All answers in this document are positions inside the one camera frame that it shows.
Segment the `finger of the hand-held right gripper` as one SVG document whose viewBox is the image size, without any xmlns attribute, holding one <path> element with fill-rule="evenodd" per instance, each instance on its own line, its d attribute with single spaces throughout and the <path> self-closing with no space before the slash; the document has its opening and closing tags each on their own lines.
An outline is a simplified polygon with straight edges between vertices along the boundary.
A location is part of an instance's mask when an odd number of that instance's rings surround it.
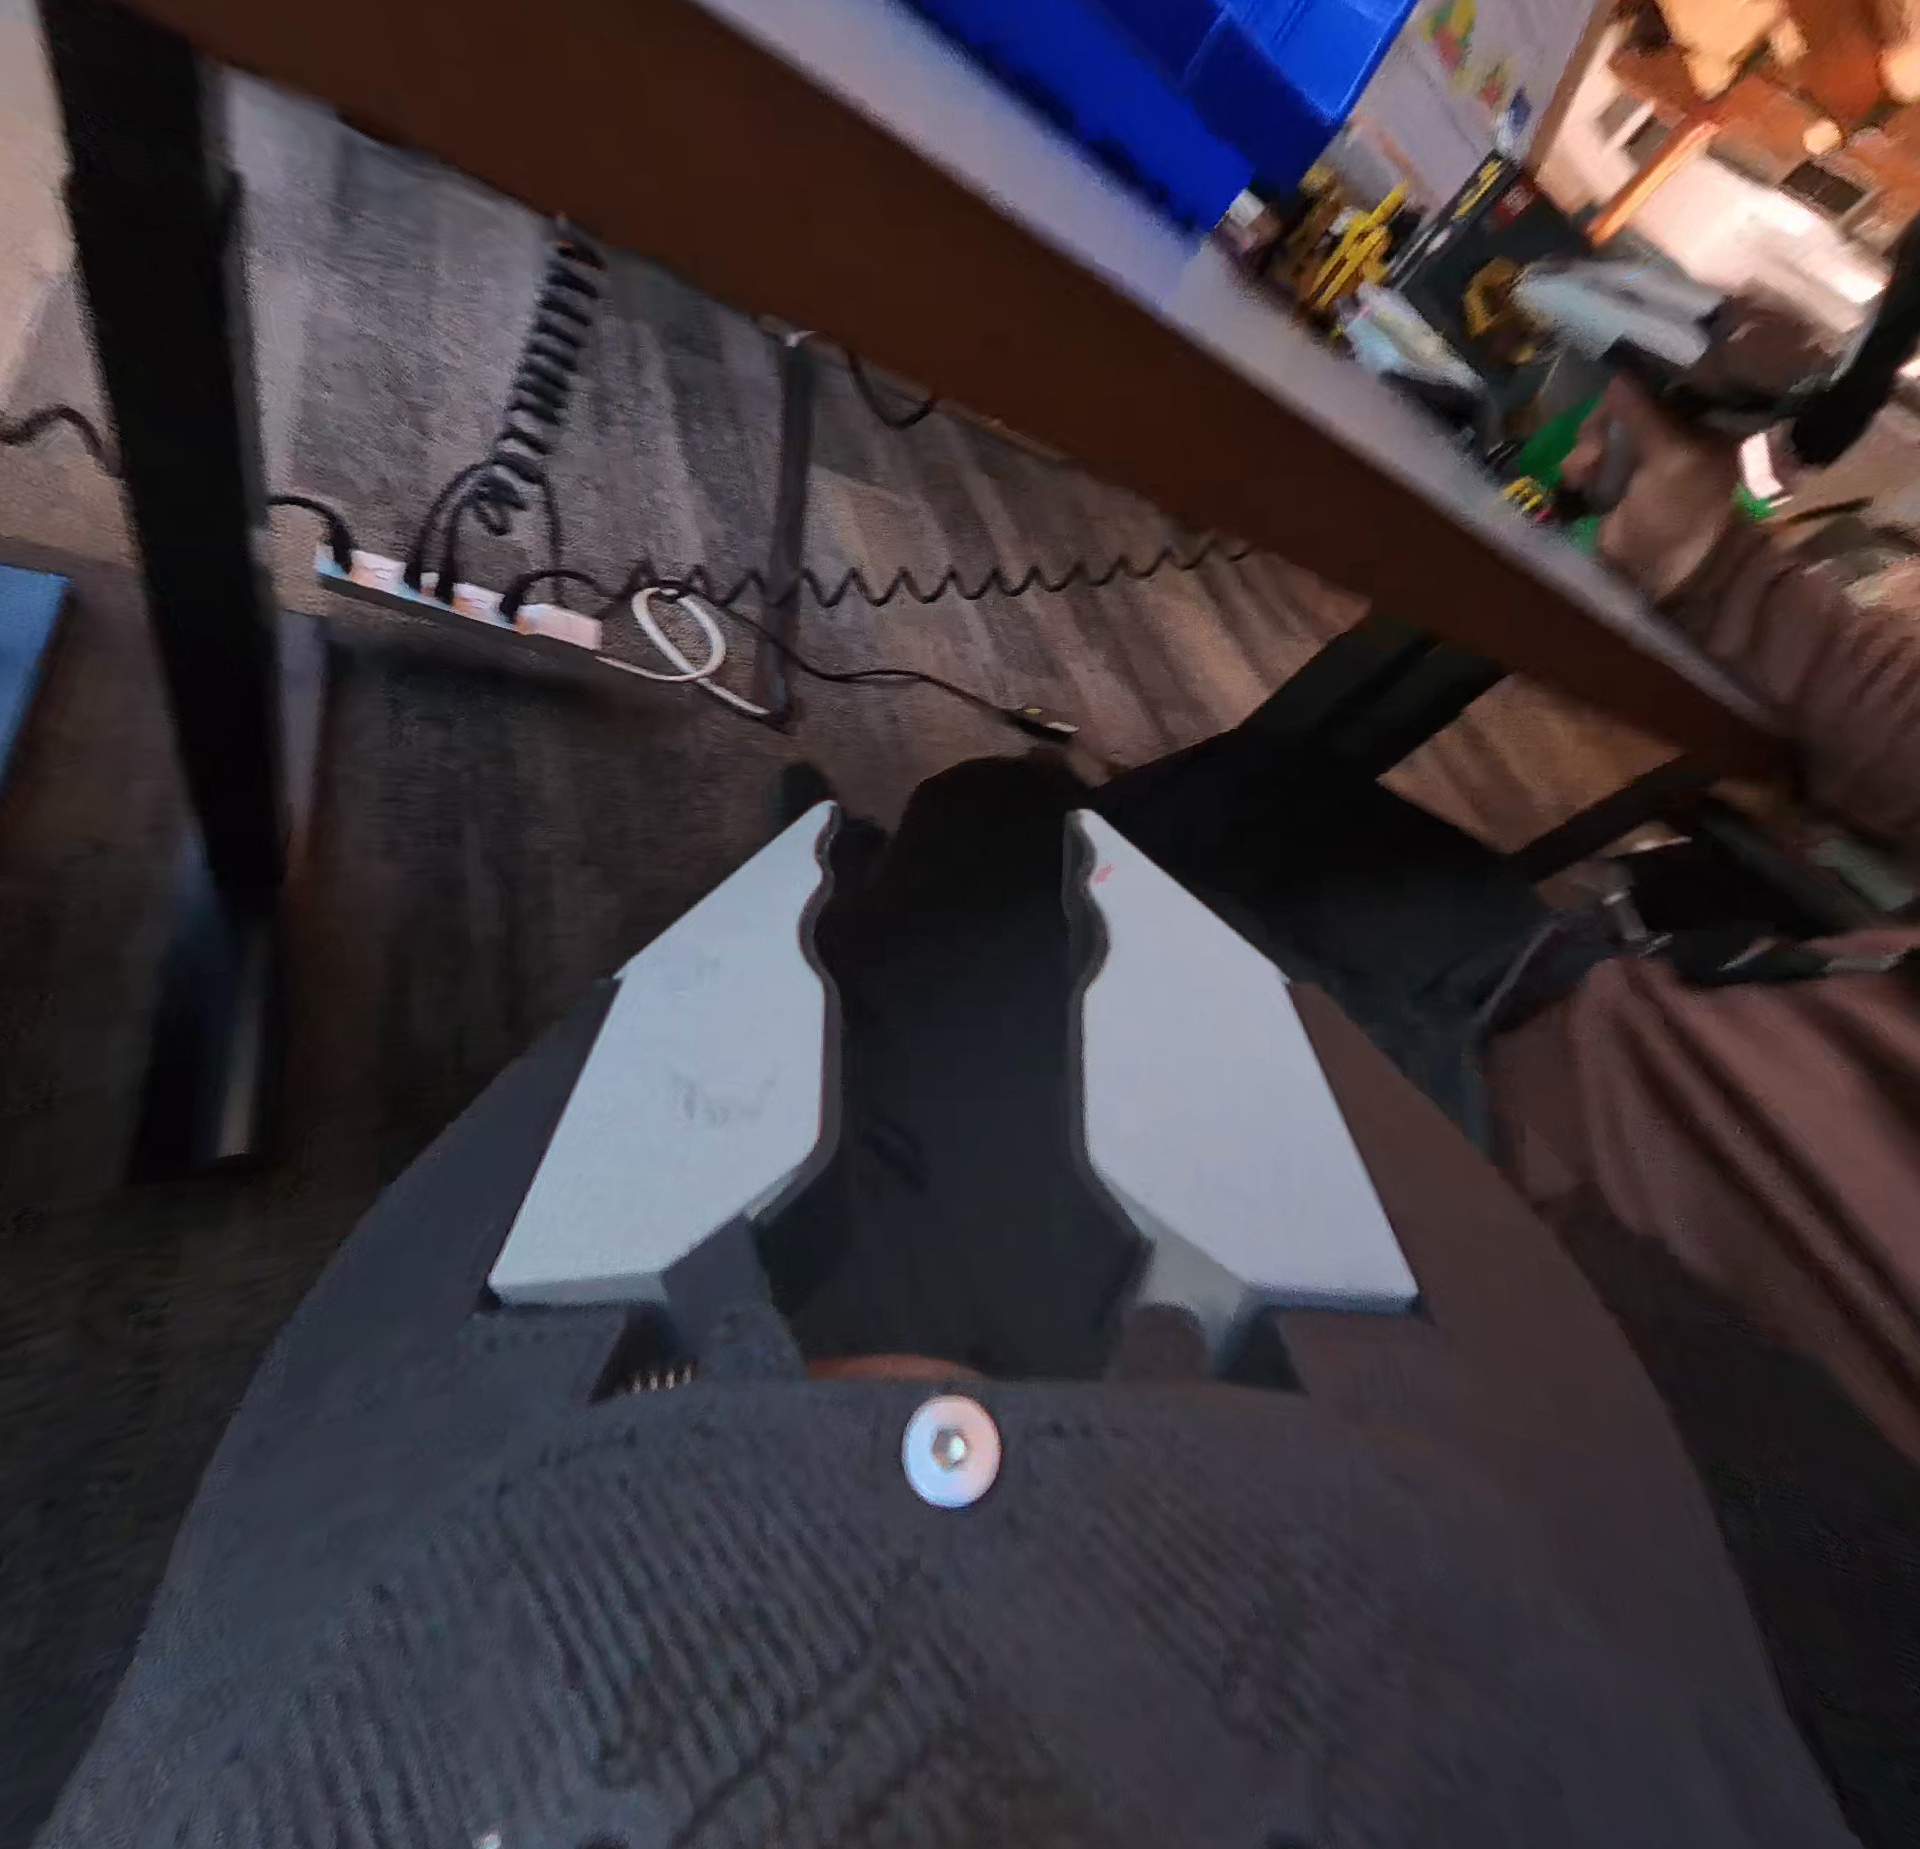
<svg viewBox="0 0 1920 1849">
<path fill-rule="evenodd" d="M 1721 291 L 1664 262 L 1562 258 L 1516 280 L 1516 310 L 1590 362 L 1634 349 L 1656 367 L 1697 367 Z"/>
</svg>

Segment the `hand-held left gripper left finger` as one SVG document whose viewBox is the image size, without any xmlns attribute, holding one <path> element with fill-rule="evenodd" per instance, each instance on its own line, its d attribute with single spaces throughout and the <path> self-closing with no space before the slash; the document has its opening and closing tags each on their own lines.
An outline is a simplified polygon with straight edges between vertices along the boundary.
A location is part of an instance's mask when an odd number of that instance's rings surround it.
<svg viewBox="0 0 1920 1849">
<path fill-rule="evenodd" d="M 837 809 L 821 803 L 615 971 L 514 1224 L 499 1306 L 760 1293 L 757 1224 L 837 1143 L 837 990 L 816 927 Z"/>
</svg>

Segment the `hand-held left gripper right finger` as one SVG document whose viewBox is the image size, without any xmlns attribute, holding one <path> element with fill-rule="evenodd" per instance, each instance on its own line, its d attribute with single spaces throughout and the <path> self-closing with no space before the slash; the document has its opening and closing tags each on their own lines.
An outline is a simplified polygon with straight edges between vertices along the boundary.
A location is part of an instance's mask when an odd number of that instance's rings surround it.
<svg viewBox="0 0 1920 1849">
<path fill-rule="evenodd" d="M 1141 1236 L 1141 1306 L 1410 1319 L 1418 1269 L 1283 965 L 1098 814 L 1066 819 L 1080 1143 Z"/>
</svg>

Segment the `yellow black lego model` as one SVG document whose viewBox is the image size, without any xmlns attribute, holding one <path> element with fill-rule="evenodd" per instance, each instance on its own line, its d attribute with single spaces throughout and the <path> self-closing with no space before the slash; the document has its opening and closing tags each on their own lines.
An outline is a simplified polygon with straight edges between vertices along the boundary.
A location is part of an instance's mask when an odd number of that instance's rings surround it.
<svg viewBox="0 0 1920 1849">
<path fill-rule="evenodd" d="M 1390 280 L 1418 224 L 1410 183 L 1361 201 L 1339 173 L 1313 165 L 1280 211 L 1260 276 L 1308 326 L 1333 334 L 1339 310 Z"/>
</svg>

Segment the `person's right forearm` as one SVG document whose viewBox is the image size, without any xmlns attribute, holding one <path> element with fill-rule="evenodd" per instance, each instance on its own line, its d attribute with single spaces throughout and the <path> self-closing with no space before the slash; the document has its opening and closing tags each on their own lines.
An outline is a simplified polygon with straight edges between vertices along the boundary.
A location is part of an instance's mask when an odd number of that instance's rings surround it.
<svg viewBox="0 0 1920 1849">
<path fill-rule="evenodd" d="M 1920 637 L 1754 522 L 1664 610 L 1785 722 L 1793 787 L 1858 836 L 1920 855 Z"/>
</svg>

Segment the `black lego box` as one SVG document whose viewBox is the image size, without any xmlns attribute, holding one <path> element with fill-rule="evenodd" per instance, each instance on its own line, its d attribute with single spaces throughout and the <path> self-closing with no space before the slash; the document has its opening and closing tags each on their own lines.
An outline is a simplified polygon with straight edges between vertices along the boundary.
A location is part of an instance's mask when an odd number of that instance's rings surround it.
<svg viewBox="0 0 1920 1849">
<path fill-rule="evenodd" d="M 1392 291 L 1477 374 L 1516 379 L 1541 334 L 1516 306 L 1539 262 L 1583 258 L 1590 235 L 1523 179 L 1484 155 L 1392 262 Z"/>
</svg>

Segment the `green lego piece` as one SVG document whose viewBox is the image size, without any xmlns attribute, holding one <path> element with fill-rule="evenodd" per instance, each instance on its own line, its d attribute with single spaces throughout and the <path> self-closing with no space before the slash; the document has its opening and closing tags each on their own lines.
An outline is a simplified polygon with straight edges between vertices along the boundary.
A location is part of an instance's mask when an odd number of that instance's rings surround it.
<svg viewBox="0 0 1920 1849">
<path fill-rule="evenodd" d="M 1590 393 L 1547 425 L 1539 425 L 1501 464 L 1501 497 L 1539 527 L 1602 522 L 1591 497 L 1567 479 L 1568 450 L 1583 446 L 1590 419 L 1604 393 Z"/>
</svg>

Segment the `person's right hand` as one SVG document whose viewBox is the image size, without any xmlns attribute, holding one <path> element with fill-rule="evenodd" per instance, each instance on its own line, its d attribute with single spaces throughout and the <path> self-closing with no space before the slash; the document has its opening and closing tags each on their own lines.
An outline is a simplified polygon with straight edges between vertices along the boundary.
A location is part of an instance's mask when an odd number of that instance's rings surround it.
<svg viewBox="0 0 1920 1849">
<path fill-rule="evenodd" d="M 1591 471 L 1609 441 L 1629 446 L 1622 490 L 1602 515 L 1602 561 L 1648 603 L 1676 603 L 1743 522 L 1743 441 L 1676 419 L 1634 379 L 1602 393 L 1591 441 Z"/>
</svg>

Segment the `printed instruction sheet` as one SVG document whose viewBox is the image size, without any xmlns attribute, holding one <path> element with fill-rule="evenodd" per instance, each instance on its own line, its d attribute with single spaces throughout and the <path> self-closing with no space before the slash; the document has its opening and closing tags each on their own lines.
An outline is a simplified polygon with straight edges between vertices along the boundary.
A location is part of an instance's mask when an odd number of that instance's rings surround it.
<svg viewBox="0 0 1920 1849">
<path fill-rule="evenodd" d="M 1354 130 L 1431 205 L 1484 155 L 1523 160 L 1609 0 L 1418 0 Z"/>
</svg>

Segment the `blue plastic bin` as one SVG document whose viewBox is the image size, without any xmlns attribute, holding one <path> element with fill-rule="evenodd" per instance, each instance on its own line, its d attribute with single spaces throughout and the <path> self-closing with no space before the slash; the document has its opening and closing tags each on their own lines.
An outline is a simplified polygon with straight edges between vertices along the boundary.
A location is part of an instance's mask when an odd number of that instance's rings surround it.
<svg viewBox="0 0 1920 1849">
<path fill-rule="evenodd" d="M 907 0 L 1162 224 L 1211 235 L 1242 155 L 1211 140 L 1168 76 L 1096 0 Z"/>
<path fill-rule="evenodd" d="M 1096 0 L 1242 160 L 1289 189 L 1361 110 L 1423 0 Z"/>
</svg>

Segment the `office chair base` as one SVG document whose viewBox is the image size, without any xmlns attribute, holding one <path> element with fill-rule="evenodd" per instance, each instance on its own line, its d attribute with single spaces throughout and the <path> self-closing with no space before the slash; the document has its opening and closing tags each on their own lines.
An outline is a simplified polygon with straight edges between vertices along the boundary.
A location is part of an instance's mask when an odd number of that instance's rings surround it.
<svg viewBox="0 0 1920 1849">
<path fill-rule="evenodd" d="M 1693 990 L 1810 982 L 1892 971 L 1912 982 L 1912 872 L 1833 825 L 1764 825 L 1734 803 L 1693 803 L 1667 825 L 1590 839 L 1602 814 L 1516 855 L 1539 887 L 1562 879 L 1547 927 L 1484 994 L 1510 1030 L 1568 994 L 1604 962 L 1667 962 Z"/>
</svg>

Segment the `person's brown trouser leg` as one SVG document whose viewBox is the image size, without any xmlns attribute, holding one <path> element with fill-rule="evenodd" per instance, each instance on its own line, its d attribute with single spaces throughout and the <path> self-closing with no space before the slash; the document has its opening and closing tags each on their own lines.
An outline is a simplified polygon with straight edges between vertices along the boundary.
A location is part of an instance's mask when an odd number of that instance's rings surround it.
<svg viewBox="0 0 1920 1849">
<path fill-rule="evenodd" d="M 1604 962 L 1484 1050 L 1501 1172 L 1656 1377 L 1858 1842 L 1920 1842 L 1912 965 Z"/>
</svg>

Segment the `black table leg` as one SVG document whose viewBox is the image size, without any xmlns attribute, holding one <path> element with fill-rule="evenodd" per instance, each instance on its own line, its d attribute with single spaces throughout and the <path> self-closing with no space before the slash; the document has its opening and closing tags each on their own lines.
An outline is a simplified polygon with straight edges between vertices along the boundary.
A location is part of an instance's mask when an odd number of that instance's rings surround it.
<svg viewBox="0 0 1920 1849">
<path fill-rule="evenodd" d="M 114 0 L 32 0 L 32 10 L 114 479 L 187 803 L 131 1127 L 131 1185 L 175 1185 L 250 1165 L 279 1092 L 295 809 L 279 610 L 258 558 L 245 192 L 223 84 L 181 35 Z"/>
</svg>

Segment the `blue grey panel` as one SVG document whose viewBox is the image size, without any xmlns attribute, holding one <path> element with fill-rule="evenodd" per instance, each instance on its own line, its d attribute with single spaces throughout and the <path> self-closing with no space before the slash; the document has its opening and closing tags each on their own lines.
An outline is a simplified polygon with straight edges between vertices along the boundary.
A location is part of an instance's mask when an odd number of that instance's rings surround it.
<svg viewBox="0 0 1920 1849">
<path fill-rule="evenodd" d="M 70 576 L 39 564 L 0 564 L 0 792 L 46 685 L 70 617 Z"/>
</svg>

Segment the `black table frame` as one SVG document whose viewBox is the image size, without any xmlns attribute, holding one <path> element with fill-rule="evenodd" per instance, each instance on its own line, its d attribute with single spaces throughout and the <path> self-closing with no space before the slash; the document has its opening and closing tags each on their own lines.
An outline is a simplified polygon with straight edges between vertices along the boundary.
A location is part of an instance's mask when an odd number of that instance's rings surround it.
<svg viewBox="0 0 1920 1849">
<path fill-rule="evenodd" d="M 1380 779 L 1501 681 L 1501 664 L 1425 631 L 1400 617 L 1361 617 L 1354 631 L 1329 637 L 1237 734 L 1252 734 L 1254 748 L 1308 746 L 1354 773 Z M 1629 831 L 1664 825 L 1667 814 L 1680 814 L 1693 831 L 1713 787 L 1721 773 L 1708 764 L 1667 753 L 1648 779 L 1523 839 L 1510 866 L 1523 879 L 1547 879 L 1604 855 Z"/>
</svg>

